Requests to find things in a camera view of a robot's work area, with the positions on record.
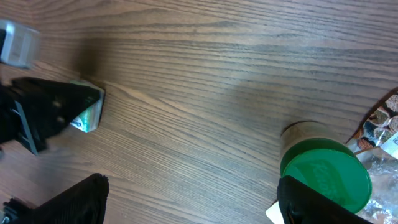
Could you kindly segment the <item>beige snack pouch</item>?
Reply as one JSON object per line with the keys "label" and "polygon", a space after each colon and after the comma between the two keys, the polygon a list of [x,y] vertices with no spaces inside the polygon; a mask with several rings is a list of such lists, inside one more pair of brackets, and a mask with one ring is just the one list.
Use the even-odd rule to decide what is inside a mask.
{"label": "beige snack pouch", "polygon": [[[350,139],[342,143],[363,164],[373,186],[369,202],[355,215],[370,223],[396,223],[397,91],[379,100]],[[273,223],[283,223],[278,199],[266,215]]]}

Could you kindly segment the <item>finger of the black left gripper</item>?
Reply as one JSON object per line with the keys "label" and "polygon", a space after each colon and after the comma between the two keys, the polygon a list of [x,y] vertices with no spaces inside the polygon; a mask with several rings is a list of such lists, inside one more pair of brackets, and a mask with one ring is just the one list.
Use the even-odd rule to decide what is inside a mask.
{"label": "finger of the black left gripper", "polygon": [[91,86],[32,77],[13,79],[11,90],[19,97],[33,137],[40,139],[58,135],[101,98],[101,91]]}

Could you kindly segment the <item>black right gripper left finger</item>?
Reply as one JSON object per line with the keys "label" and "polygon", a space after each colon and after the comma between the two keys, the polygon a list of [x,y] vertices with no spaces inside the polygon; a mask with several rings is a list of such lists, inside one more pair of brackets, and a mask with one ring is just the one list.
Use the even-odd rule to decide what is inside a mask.
{"label": "black right gripper left finger", "polygon": [[5,224],[103,224],[109,180],[95,173],[36,208],[17,198],[3,203]]}

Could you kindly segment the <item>teal tissue pack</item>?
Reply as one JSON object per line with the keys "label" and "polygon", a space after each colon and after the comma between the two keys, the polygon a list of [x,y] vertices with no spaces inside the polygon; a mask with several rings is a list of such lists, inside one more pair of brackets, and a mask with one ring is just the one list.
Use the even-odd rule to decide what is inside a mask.
{"label": "teal tissue pack", "polygon": [[84,110],[80,113],[71,123],[70,125],[83,131],[84,133],[88,133],[94,131],[98,128],[102,109],[103,109],[103,102],[105,97],[105,90],[95,86],[94,84],[85,81],[85,80],[72,80],[70,83],[77,84],[77,85],[84,85],[90,86],[92,88],[98,89],[100,91],[100,99],[91,105],[89,108]]}

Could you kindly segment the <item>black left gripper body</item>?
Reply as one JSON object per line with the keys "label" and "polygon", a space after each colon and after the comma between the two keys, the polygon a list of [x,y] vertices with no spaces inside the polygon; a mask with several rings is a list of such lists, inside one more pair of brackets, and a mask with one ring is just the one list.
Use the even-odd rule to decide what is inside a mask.
{"label": "black left gripper body", "polygon": [[47,148],[28,121],[23,95],[11,86],[1,85],[1,144],[9,141],[18,141],[34,155]]}

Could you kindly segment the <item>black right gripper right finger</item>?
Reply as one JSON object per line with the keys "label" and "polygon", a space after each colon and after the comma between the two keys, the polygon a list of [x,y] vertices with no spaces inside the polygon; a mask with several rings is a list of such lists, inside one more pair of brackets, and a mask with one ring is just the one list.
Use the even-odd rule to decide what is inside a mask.
{"label": "black right gripper right finger", "polygon": [[291,176],[279,179],[277,199],[284,224],[371,224]]}

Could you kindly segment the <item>green lid jar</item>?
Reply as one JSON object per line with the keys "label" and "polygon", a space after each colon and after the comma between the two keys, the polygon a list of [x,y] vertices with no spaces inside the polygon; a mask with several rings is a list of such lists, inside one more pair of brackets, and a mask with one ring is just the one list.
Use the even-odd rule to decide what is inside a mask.
{"label": "green lid jar", "polygon": [[280,136],[280,176],[292,176],[343,208],[357,213],[369,202],[368,171],[328,126],[299,121]]}

